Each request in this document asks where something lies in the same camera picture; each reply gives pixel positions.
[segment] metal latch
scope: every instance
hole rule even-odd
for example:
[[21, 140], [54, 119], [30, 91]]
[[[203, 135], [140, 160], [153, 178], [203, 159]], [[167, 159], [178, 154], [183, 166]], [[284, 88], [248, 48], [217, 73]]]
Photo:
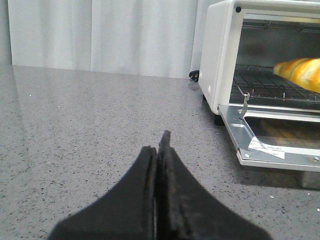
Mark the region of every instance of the metal latch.
[[245, 114], [248, 110], [248, 100], [250, 99], [250, 93], [249, 92], [244, 93], [238, 85], [236, 85], [236, 86], [238, 87], [242, 96], [244, 96], [243, 107], [242, 107], [242, 111], [240, 112], [240, 119], [243, 120], [245, 117]]

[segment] oven window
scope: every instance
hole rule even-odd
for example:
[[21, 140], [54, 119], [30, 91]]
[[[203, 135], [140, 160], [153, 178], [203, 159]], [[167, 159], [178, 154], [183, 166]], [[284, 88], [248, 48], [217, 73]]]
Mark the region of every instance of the oven window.
[[320, 122], [245, 117], [263, 143], [291, 148], [320, 149]]

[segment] toaster oven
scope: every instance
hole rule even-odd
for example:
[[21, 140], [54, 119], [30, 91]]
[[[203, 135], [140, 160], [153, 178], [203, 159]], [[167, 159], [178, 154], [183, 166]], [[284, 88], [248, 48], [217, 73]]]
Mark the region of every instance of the toaster oven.
[[320, 93], [273, 74], [320, 58], [320, 3], [224, 0], [207, 11], [199, 86], [240, 164], [302, 171], [320, 188]]

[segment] croissant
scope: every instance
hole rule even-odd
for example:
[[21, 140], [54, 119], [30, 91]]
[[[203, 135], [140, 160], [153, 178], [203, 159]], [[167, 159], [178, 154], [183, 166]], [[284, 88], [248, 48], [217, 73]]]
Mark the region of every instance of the croissant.
[[313, 92], [320, 93], [320, 58], [278, 62], [273, 73]]

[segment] black rubber foot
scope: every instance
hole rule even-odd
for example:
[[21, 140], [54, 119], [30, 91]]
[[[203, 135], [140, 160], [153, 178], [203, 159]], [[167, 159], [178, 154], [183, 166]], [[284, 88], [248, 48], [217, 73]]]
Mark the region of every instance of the black rubber foot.
[[217, 126], [224, 126], [225, 123], [220, 115], [213, 114], [213, 122]]
[[191, 71], [189, 73], [189, 78], [191, 78], [195, 82], [198, 82], [198, 80], [199, 80], [199, 70]]

